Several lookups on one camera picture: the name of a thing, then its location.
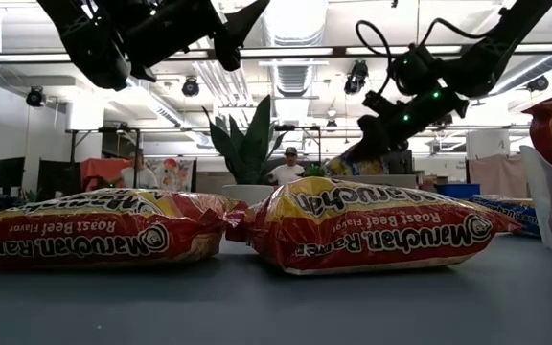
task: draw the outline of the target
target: poster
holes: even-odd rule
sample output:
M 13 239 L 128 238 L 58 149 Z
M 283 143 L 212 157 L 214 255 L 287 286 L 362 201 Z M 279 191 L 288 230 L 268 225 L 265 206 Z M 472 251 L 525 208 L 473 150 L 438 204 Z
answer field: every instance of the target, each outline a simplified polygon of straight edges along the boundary
M 193 182 L 191 159 L 147 159 L 146 166 L 157 177 L 159 189 L 172 192 L 190 192 Z

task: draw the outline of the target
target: desk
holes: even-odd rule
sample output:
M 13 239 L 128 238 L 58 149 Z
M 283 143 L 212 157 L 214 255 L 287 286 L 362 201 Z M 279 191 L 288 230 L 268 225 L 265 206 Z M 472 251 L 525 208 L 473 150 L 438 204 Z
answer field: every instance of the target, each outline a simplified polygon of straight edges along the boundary
M 3 344 L 550 344 L 552 251 L 500 236 L 453 268 L 295 277 L 224 242 L 172 271 L 0 274 Z

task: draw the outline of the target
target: man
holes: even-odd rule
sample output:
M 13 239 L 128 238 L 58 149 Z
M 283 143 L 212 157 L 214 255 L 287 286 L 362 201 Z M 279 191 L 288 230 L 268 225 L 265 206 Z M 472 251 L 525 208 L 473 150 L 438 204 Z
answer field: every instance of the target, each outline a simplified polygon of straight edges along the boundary
M 137 181 L 136 188 L 142 189 L 156 189 L 159 188 L 157 183 L 157 177 L 149 168 L 144 166 L 144 153 L 138 152 L 137 161 L 135 160 L 135 152 L 129 157 L 131 161 L 131 167 L 121 170 L 121 176 L 117 182 L 122 181 L 125 188 L 133 188 L 133 162 L 136 162 L 137 167 Z
M 286 164 L 274 168 L 274 170 L 269 173 L 269 179 L 277 180 L 279 186 L 286 185 L 289 182 L 302 178 L 304 173 L 304 168 L 297 165 L 296 148 L 291 147 L 285 149 L 285 159 L 287 160 Z

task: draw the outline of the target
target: white planter pot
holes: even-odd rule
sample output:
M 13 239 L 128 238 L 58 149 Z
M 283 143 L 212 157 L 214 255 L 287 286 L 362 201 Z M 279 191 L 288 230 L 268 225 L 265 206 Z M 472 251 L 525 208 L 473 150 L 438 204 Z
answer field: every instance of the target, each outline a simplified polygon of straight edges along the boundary
M 248 205 L 264 201 L 274 192 L 272 186 L 260 185 L 226 185 L 222 186 L 222 194 L 237 200 L 242 200 Z

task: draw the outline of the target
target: computer monitor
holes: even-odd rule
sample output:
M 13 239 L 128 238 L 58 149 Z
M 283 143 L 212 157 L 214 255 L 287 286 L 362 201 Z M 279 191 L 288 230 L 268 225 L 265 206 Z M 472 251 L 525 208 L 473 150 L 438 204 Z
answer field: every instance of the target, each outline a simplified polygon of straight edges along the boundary
M 25 157 L 0 160 L 0 188 L 2 194 L 10 195 L 11 187 L 21 187 L 25 172 Z

